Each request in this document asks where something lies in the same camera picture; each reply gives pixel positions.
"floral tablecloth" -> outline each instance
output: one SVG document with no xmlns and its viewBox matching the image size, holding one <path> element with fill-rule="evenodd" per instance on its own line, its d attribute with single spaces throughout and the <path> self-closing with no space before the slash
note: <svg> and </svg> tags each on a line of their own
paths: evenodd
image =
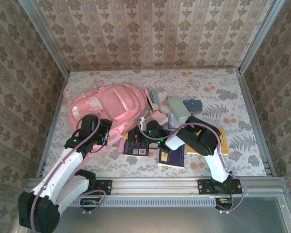
<svg viewBox="0 0 291 233">
<path fill-rule="evenodd" d="M 129 83 L 140 88 L 156 89 L 161 110 L 170 113 L 167 96 L 178 95 L 183 100 L 203 103 L 203 112 L 195 117 L 225 129 L 229 154 L 224 156 L 227 167 L 241 176 L 266 175 L 252 130 L 235 69 L 166 69 L 71 72 L 70 98 L 85 90 L 97 88 L 96 79 L 105 85 Z M 66 118 L 68 103 L 63 101 L 43 175 L 59 158 L 72 131 Z M 158 150 L 150 150 L 148 158 L 124 156 L 117 151 L 118 143 L 96 153 L 87 170 L 98 177 L 196 177 L 210 176 L 203 156 L 185 155 L 184 168 L 158 166 Z"/>
</svg>

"blue book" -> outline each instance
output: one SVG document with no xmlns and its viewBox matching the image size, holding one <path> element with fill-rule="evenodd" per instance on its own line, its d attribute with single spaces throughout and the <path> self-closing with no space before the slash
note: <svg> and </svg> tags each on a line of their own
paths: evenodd
<svg viewBox="0 0 291 233">
<path fill-rule="evenodd" d="M 126 140 L 124 144 L 124 155 L 149 157 L 149 144 L 148 143 L 134 143 Z"/>
<path fill-rule="evenodd" d="M 185 145 L 180 146 L 178 149 L 165 153 L 160 150 L 158 165 L 184 167 Z"/>
</svg>

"patterned wall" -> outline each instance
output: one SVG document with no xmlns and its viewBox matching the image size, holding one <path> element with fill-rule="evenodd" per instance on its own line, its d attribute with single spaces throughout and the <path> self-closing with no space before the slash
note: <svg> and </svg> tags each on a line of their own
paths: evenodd
<svg viewBox="0 0 291 233">
<path fill-rule="evenodd" d="M 271 0 L 33 0 L 72 70 L 237 66 Z"/>
<path fill-rule="evenodd" d="M 17 0 L 0 1 L 0 233 L 34 177 L 63 76 Z"/>
<path fill-rule="evenodd" d="M 276 172 L 291 194 L 291 0 L 245 72 Z"/>
</svg>

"green eraser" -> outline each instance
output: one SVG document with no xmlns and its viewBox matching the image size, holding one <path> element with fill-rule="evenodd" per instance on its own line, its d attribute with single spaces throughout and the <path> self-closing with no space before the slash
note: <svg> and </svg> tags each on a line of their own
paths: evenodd
<svg viewBox="0 0 291 233">
<path fill-rule="evenodd" d="M 191 115 L 179 96 L 169 97 L 167 103 L 177 120 L 184 121 Z"/>
</svg>

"yellow book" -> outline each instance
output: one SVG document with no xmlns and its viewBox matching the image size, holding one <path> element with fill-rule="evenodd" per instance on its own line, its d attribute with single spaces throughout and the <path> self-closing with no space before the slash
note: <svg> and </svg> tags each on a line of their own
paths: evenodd
<svg viewBox="0 0 291 233">
<path fill-rule="evenodd" d="M 219 129 L 221 135 L 220 135 L 220 139 L 221 139 L 221 152 L 222 155 L 228 155 L 228 146 L 227 146 L 227 141 L 226 141 L 226 134 L 225 134 L 225 130 L 224 129 Z M 192 147 L 190 147 L 189 145 L 186 145 L 186 153 L 187 154 L 199 154 L 197 153 Z"/>
</svg>

